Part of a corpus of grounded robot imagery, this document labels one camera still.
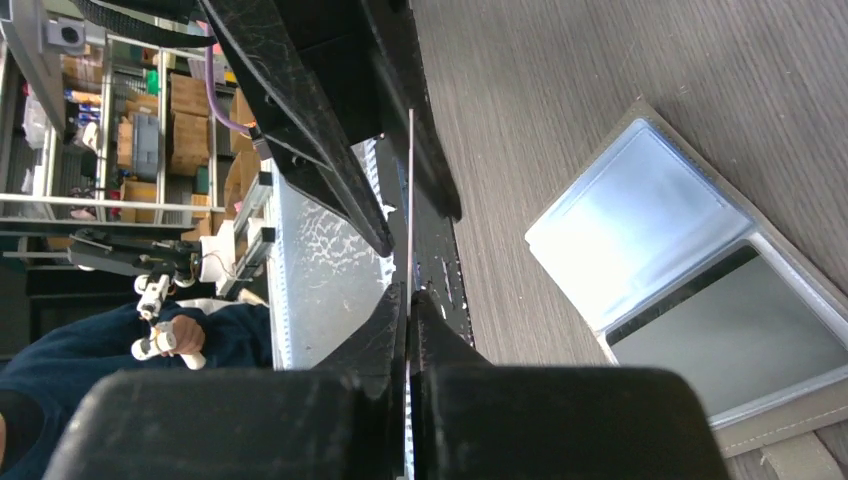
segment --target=wood grain surface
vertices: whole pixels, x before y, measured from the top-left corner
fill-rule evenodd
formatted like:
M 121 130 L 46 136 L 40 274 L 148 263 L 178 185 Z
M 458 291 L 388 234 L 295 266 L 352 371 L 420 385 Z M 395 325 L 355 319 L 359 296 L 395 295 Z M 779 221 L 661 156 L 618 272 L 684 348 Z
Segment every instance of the wood grain surface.
M 414 0 L 478 348 L 604 357 L 523 235 L 646 99 L 843 290 L 844 0 Z

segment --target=purple cable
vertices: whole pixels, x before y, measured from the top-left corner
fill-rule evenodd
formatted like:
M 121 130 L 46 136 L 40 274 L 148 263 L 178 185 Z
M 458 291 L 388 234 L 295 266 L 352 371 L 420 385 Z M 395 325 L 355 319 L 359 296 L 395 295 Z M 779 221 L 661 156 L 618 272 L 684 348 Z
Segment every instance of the purple cable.
M 206 34 L 212 35 L 210 31 L 209 25 L 206 25 Z M 212 109 L 212 113 L 215 115 L 215 119 L 221 122 L 222 125 L 229 128 L 230 130 L 235 130 L 237 132 L 243 133 L 245 135 L 250 135 L 250 129 L 245 127 L 244 125 L 240 125 L 232 120 L 230 120 L 230 115 L 223 111 L 220 105 L 218 105 L 218 96 L 215 94 L 215 52 L 214 45 L 211 47 L 206 47 L 206 98 L 209 100 L 209 108 Z

